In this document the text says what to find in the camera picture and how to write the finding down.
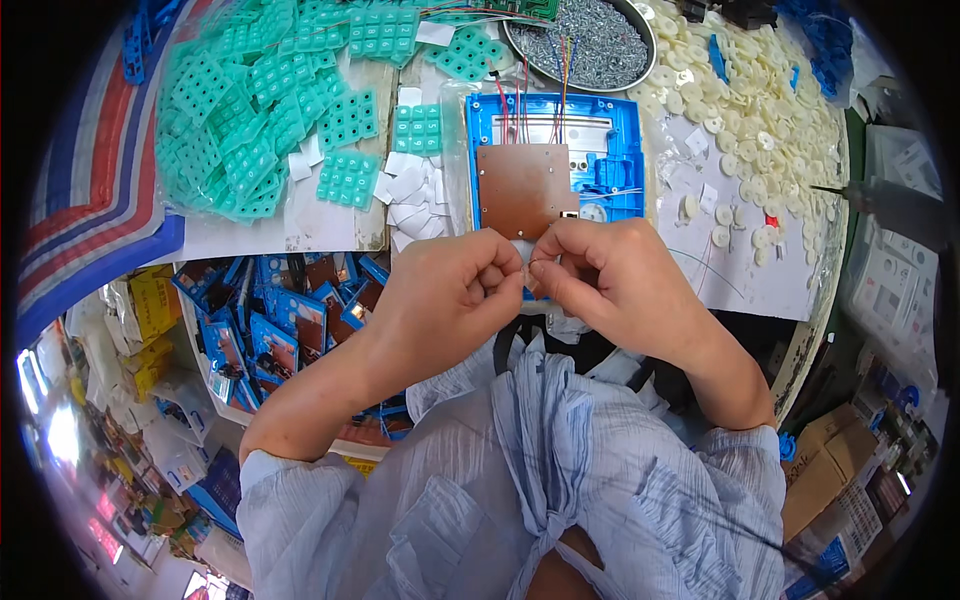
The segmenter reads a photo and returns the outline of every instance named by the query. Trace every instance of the brown circuit board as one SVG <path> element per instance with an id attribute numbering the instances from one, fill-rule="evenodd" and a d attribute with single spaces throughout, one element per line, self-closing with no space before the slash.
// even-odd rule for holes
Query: brown circuit board
<path id="1" fill-rule="evenodd" d="M 564 214 L 578 214 L 565 144 L 501 144 L 477 148 L 480 227 L 510 240 L 536 240 Z"/>

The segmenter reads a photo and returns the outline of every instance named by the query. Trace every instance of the cardboard box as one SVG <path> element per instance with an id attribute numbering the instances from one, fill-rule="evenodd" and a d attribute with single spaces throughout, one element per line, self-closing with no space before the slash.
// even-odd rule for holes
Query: cardboard box
<path id="1" fill-rule="evenodd" d="M 870 461 L 876 438 L 844 404 L 809 424 L 797 439 L 786 476 L 783 540 L 790 541 L 847 487 Z"/>

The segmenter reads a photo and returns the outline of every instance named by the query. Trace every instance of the red wire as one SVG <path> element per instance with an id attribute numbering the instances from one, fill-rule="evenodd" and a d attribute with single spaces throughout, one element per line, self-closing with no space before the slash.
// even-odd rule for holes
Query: red wire
<path id="1" fill-rule="evenodd" d="M 507 139 L 507 119 L 510 118 L 510 112 L 507 110 L 507 96 L 503 93 L 503 87 L 500 85 L 500 79 L 494 79 L 496 82 L 496 88 L 500 90 L 500 102 L 503 104 L 503 121 L 500 125 L 503 126 L 503 133 L 500 135 L 500 143 L 506 144 L 509 143 Z"/>

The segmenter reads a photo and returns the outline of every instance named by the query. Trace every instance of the blue plastic housing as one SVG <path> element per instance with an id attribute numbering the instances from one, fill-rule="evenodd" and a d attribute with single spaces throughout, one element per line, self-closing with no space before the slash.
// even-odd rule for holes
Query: blue plastic housing
<path id="1" fill-rule="evenodd" d="M 560 108 L 560 94 L 536 93 L 520 96 L 519 106 L 525 114 L 547 115 L 551 118 Z M 514 98 L 507 99 L 507 110 L 516 115 Z M 470 196 L 473 210 L 473 226 L 483 226 L 476 173 L 476 152 L 480 146 L 490 145 L 494 139 L 494 116 L 503 114 L 503 105 L 498 94 L 470 94 L 466 99 L 467 137 L 470 145 Z M 644 167 L 640 142 L 640 117 L 636 102 L 618 98 L 567 94 L 564 105 L 565 117 L 602 117 L 610 119 L 612 126 L 607 134 L 607 155 L 587 153 L 587 169 L 570 170 L 570 189 L 580 192 L 580 206 L 587 203 L 600 204 L 607 213 L 608 221 L 620 221 L 643 216 Z M 618 194 L 607 198 L 591 198 L 590 195 L 636 189 L 636 192 Z"/>

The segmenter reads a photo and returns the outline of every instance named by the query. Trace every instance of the circuit board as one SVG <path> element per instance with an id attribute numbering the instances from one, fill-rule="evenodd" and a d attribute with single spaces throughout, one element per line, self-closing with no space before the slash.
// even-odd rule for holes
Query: circuit board
<path id="1" fill-rule="evenodd" d="M 536 18 L 552 21 L 557 18 L 557 8 L 560 0 L 487 0 L 477 4 L 483 4 L 488 9 L 519 12 L 520 14 L 529 14 Z"/>

